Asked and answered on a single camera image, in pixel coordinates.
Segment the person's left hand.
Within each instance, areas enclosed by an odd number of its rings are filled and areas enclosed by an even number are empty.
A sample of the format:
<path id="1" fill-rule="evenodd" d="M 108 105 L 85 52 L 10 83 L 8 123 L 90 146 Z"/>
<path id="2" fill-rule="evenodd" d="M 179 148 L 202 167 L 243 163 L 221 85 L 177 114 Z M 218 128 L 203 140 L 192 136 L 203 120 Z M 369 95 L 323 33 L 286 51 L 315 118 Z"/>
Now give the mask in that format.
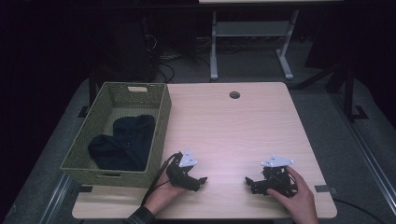
<path id="1" fill-rule="evenodd" d="M 174 187 L 166 175 L 162 176 L 158 180 L 155 190 L 148 196 L 144 206 L 156 216 L 185 192 L 186 190 L 183 188 Z"/>

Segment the black stand leg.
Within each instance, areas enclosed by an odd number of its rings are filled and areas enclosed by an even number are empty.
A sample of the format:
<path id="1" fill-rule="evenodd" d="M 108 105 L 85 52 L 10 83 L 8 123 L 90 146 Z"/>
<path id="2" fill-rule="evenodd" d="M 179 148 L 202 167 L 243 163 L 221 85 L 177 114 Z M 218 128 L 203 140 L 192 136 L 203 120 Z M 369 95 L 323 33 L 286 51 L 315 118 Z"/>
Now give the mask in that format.
<path id="1" fill-rule="evenodd" d="M 95 76 L 95 72 L 94 69 L 91 70 L 90 74 L 89 74 L 89 78 L 88 78 L 88 84 L 89 84 L 89 104 L 83 106 L 78 114 L 79 118 L 86 118 L 91 107 L 92 104 L 96 98 L 96 93 L 97 93 L 97 85 L 96 85 L 96 76 Z"/>
<path id="2" fill-rule="evenodd" d="M 346 118 L 350 122 L 354 122 L 356 119 L 368 119 L 360 105 L 353 105 L 354 74 L 347 64 L 343 65 L 343 73 L 345 81 L 343 111 Z"/>

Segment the metal floor rail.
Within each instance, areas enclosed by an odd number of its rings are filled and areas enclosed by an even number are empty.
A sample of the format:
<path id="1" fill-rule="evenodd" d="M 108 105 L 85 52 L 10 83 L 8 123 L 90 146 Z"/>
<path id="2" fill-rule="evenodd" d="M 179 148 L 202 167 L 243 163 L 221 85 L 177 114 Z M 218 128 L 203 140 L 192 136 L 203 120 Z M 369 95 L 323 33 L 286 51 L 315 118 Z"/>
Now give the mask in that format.
<path id="1" fill-rule="evenodd" d="M 375 180 L 375 183 L 378 185 L 383 197 L 385 198 L 390 210 L 392 211 L 393 215 L 396 216 L 396 188 L 389 181 L 386 173 L 378 162 L 378 159 L 375 157 L 375 154 L 364 140 L 363 135 L 356 124 L 357 120 L 367 120 L 367 114 L 360 105 L 355 105 L 353 110 L 356 111 L 356 114 L 352 113 L 351 115 L 348 115 L 344 109 L 344 102 L 339 96 L 331 94 L 330 99 L 342 117 L 353 139 L 357 143 L 361 152 L 361 156 L 366 163 L 373 179 Z"/>
<path id="2" fill-rule="evenodd" d="M 53 224 L 58 215 L 67 191 L 70 188 L 72 179 L 67 174 L 62 174 L 53 189 L 49 202 L 47 203 L 38 224 Z"/>

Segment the green woven basket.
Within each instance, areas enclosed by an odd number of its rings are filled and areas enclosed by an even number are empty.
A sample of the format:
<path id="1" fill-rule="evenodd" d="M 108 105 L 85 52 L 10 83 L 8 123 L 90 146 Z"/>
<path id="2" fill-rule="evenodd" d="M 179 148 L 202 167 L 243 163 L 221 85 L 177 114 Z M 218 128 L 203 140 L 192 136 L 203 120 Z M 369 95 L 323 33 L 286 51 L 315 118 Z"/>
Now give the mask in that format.
<path id="1" fill-rule="evenodd" d="M 170 93 L 164 83 L 104 83 L 66 153 L 61 169 L 83 185 L 148 188 L 162 166 L 171 106 Z M 139 115 L 155 118 L 147 167 L 142 171 L 99 168 L 88 150 L 91 140 L 100 134 L 113 134 L 116 119 Z"/>

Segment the person's right hand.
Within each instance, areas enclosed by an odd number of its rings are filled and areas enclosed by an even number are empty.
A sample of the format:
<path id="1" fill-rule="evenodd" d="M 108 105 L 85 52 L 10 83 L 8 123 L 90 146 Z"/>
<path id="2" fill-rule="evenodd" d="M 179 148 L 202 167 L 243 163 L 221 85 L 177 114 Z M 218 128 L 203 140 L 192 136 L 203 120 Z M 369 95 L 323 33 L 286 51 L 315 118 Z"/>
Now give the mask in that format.
<path id="1" fill-rule="evenodd" d="M 287 171 L 295 180 L 297 193 L 292 198 L 285 197 L 274 189 L 268 189 L 267 193 L 287 209 L 292 219 L 296 217 L 318 217 L 315 198 L 311 189 L 294 169 L 288 166 Z"/>

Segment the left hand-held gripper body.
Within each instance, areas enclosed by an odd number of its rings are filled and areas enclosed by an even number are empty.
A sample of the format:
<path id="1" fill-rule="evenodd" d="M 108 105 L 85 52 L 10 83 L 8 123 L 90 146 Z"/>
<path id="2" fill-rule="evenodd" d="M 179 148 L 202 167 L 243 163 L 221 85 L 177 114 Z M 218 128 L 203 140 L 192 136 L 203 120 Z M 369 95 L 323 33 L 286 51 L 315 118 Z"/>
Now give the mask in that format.
<path id="1" fill-rule="evenodd" d="M 175 187 L 187 189 L 188 185 L 199 184 L 199 179 L 189 176 L 189 171 L 198 163 L 192 153 L 186 149 L 178 152 L 166 169 L 170 183 Z"/>

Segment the grey metal stand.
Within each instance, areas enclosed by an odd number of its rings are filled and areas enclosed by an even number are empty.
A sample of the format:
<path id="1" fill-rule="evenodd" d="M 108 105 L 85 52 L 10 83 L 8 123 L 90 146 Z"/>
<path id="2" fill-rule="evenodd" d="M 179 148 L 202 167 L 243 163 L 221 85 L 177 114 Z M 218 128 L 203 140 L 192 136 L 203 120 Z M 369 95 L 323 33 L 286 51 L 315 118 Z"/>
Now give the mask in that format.
<path id="1" fill-rule="evenodd" d="M 217 12 L 212 13 L 210 79 L 217 80 L 217 38 L 218 37 L 283 37 L 284 44 L 276 50 L 276 56 L 286 80 L 292 80 L 294 75 L 286 58 L 287 49 L 299 15 L 298 10 L 291 13 L 288 21 L 219 21 Z"/>

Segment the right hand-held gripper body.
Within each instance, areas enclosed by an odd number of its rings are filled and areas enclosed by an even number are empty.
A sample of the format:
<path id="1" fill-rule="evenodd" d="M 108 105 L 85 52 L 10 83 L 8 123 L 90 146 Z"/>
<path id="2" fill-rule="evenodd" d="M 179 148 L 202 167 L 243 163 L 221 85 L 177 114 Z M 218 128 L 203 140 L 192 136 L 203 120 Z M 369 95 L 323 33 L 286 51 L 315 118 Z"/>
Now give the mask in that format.
<path id="1" fill-rule="evenodd" d="M 272 155 L 267 161 L 262 162 L 262 175 L 264 177 L 262 194 L 267 195 L 268 189 L 274 189 L 285 197 L 291 198 L 297 189 L 295 180 L 287 171 L 289 165 L 293 165 L 292 159 Z"/>

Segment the grey tape strip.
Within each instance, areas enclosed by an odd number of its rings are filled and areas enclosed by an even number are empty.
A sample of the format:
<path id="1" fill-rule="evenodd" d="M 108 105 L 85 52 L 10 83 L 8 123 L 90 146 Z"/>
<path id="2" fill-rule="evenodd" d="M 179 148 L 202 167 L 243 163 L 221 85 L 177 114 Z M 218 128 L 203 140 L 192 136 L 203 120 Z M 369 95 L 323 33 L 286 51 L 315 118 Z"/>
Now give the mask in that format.
<path id="1" fill-rule="evenodd" d="M 317 185 L 315 186 L 316 192 L 330 192 L 330 194 L 336 194 L 337 189 L 334 187 L 330 187 L 328 185 Z"/>

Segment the dark cloth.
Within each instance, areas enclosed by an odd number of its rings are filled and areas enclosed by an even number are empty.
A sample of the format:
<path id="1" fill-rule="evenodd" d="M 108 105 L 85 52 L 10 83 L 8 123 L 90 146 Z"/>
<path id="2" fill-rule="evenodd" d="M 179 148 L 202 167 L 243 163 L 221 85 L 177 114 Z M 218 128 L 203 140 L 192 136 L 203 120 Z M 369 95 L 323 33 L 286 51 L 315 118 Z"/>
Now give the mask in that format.
<path id="1" fill-rule="evenodd" d="M 155 130 L 151 115 L 123 117 L 113 122 L 113 134 L 95 136 L 88 151 L 104 170 L 145 171 Z"/>

